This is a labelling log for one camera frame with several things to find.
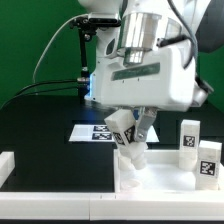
white block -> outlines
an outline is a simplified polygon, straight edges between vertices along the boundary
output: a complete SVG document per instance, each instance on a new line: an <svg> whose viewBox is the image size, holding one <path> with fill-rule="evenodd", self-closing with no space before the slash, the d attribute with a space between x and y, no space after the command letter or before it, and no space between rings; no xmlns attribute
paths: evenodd
<svg viewBox="0 0 224 224"><path fill-rule="evenodd" d="M200 121L182 121L179 149L180 169L186 171L194 171L196 169L199 136Z"/></svg>
<svg viewBox="0 0 224 224"><path fill-rule="evenodd" d="M129 146L134 141L135 118L130 110L118 110L105 119L119 148Z"/></svg>
<svg viewBox="0 0 224 224"><path fill-rule="evenodd" d="M14 152L2 152L0 155L0 188L15 168Z"/></svg>
<svg viewBox="0 0 224 224"><path fill-rule="evenodd" d="M222 143L201 141L198 148L196 190L218 190Z"/></svg>

green backdrop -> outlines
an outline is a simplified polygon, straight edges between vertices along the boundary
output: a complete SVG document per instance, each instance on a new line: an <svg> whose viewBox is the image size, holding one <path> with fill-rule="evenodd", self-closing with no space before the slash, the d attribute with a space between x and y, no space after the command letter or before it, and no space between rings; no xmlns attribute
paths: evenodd
<svg viewBox="0 0 224 224"><path fill-rule="evenodd" d="M0 0L0 105L32 83L36 63L56 30L85 10L77 0ZM87 44L90 71L95 66L95 43ZM224 48L201 53L198 73L215 89L209 101L224 111ZM65 28L38 71L37 81L75 78L80 74L77 30ZM75 90L57 94L77 94Z"/></svg>

